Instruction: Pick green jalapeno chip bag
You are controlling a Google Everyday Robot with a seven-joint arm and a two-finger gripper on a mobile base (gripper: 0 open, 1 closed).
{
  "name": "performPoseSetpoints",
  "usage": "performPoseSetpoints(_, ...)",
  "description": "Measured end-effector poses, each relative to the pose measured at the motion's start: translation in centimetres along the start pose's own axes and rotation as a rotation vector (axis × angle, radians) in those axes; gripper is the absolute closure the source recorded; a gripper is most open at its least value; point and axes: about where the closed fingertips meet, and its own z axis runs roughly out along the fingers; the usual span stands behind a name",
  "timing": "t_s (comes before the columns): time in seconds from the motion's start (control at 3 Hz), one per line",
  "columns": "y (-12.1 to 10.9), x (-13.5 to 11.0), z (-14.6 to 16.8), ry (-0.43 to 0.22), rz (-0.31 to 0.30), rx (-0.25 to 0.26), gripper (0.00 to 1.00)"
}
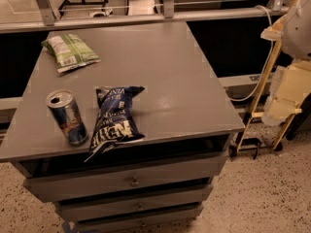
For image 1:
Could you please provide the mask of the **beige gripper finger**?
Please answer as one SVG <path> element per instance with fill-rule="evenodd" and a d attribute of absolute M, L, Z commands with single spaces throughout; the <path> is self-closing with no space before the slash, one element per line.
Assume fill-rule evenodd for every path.
<path fill-rule="evenodd" d="M 280 40 L 282 37 L 285 20 L 285 17 L 278 18 L 272 25 L 268 26 L 261 32 L 260 37 L 268 41 Z"/>

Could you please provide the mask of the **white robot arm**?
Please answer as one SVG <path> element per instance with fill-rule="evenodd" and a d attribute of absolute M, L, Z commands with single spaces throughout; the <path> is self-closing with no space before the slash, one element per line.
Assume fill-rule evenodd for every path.
<path fill-rule="evenodd" d="M 260 36 L 280 40 L 282 52 L 294 60 L 274 72 L 263 107 L 262 122 L 276 126 L 297 114 L 311 93 L 311 0 L 297 0 L 285 16 L 264 29 Z"/>

